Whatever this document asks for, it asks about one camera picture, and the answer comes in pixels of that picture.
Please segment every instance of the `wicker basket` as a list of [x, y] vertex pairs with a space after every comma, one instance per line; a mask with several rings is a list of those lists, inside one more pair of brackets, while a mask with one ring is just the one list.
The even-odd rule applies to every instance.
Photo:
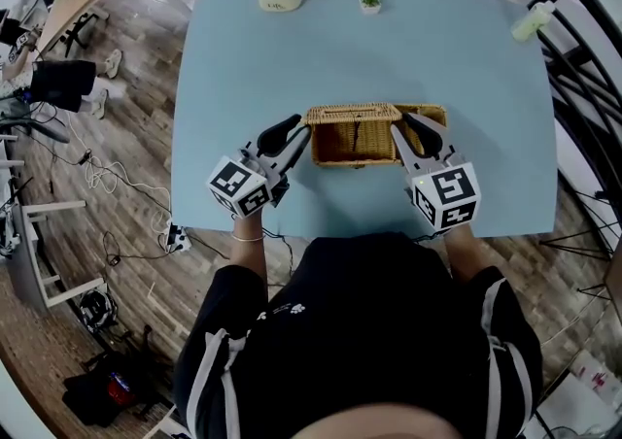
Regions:
[[[437, 123], [447, 126], [447, 112], [445, 108], [441, 106], [436, 106], [434, 104], [396, 104], [396, 108], [403, 115], [406, 113], [414, 113], [415, 115], [433, 119]], [[425, 148], [421, 144], [417, 133], [410, 128], [405, 121], [398, 121], [397, 126], [414, 149], [421, 153], [425, 153]]]
[[304, 122], [313, 129], [313, 160], [319, 166], [355, 168], [393, 164], [391, 123], [400, 118], [394, 106], [382, 102], [311, 108]]

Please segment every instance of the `blue table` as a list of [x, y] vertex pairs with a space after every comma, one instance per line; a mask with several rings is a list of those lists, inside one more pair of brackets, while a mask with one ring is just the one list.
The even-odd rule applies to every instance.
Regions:
[[[184, 49], [173, 135], [176, 224], [230, 230], [205, 182], [222, 155], [312, 106], [386, 101], [440, 104], [473, 162], [482, 203], [478, 236], [550, 231], [557, 163], [551, 93], [537, 40], [511, 24], [504, 0], [304, 0], [266, 13], [257, 0], [198, 0]], [[348, 237], [430, 229], [403, 189], [399, 166], [320, 168], [311, 147], [265, 226], [286, 235]]]

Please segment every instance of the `white box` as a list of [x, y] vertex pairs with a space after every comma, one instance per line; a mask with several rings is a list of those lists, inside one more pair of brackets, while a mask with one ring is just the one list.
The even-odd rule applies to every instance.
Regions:
[[436, 231], [469, 223], [477, 216], [481, 193], [471, 163], [414, 177], [411, 185], [413, 204]]
[[221, 206], [241, 218], [272, 200], [265, 177], [227, 156], [221, 158], [206, 184]]

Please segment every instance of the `wooden floor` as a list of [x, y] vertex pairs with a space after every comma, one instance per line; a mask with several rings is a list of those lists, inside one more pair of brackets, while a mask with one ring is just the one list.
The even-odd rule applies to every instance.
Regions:
[[[88, 114], [72, 115], [71, 125], [102, 165], [119, 161], [133, 183], [170, 188], [175, 95], [188, 24], [162, 0], [104, 0], [102, 7], [110, 19], [97, 23], [90, 48], [79, 57], [102, 60], [119, 48], [124, 61], [118, 78], [106, 85], [111, 92], [106, 117], [96, 120]], [[59, 118], [69, 124], [66, 113]], [[85, 147], [71, 135], [69, 145], [52, 144], [40, 136], [37, 139], [67, 161], [76, 162]], [[26, 161], [22, 180], [34, 176], [25, 192], [26, 202], [87, 202], [85, 209], [66, 212], [41, 226], [46, 254], [64, 284], [72, 287], [105, 275], [119, 304], [120, 326], [113, 332], [119, 334], [127, 328], [140, 334], [148, 324], [154, 329], [154, 346], [175, 359], [215, 271], [225, 261], [195, 243], [187, 253], [159, 259], [124, 258], [114, 268], [107, 266], [102, 247], [106, 231], [114, 234], [122, 254], [162, 255], [157, 233], [152, 231], [152, 218], [159, 207], [123, 183], [108, 193], [105, 186], [110, 189], [114, 178], [104, 177], [99, 185], [89, 188], [85, 166], [52, 161], [43, 146], [25, 137], [17, 143], [16, 153]], [[119, 165], [113, 169], [122, 172]], [[53, 182], [53, 195], [49, 180]], [[138, 188], [168, 205], [165, 192]], [[576, 292], [578, 287], [600, 283], [606, 264], [538, 245], [542, 238], [589, 227], [560, 186], [553, 234], [486, 241], [490, 257], [517, 291], [542, 342], [547, 383], [583, 347], [612, 370], [622, 371], [617, 357], [622, 329], [612, 307]], [[229, 253], [231, 243], [225, 234], [193, 233], [222, 253]], [[295, 266], [307, 243], [302, 239], [288, 242], [293, 247]], [[570, 239], [567, 244], [597, 247], [589, 235]], [[441, 243], [432, 246], [443, 253]], [[285, 282], [290, 269], [288, 248], [279, 240], [268, 240], [266, 247], [270, 282]], [[6, 274], [0, 276], [0, 346], [14, 379], [59, 437], [141, 437], [163, 413], [161, 408], [154, 409], [147, 423], [125, 414], [108, 429], [83, 427], [60, 401], [62, 380], [82, 373], [79, 362], [96, 355], [99, 347], [67, 306], [55, 307], [39, 318], [20, 305]]]

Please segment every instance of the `small white pot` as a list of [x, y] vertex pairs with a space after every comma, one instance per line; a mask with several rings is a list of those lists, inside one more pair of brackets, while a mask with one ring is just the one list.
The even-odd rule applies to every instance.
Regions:
[[284, 11], [293, 11], [300, 7], [302, 0], [259, 0], [259, 6], [264, 11], [272, 11], [282, 13]]
[[378, 13], [380, 13], [380, 8], [382, 7], [382, 3], [380, 3], [377, 6], [370, 8], [367, 7], [363, 2], [361, 2], [361, 0], [359, 0], [359, 4], [361, 4], [361, 10], [363, 11], [364, 15], [377, 15]]

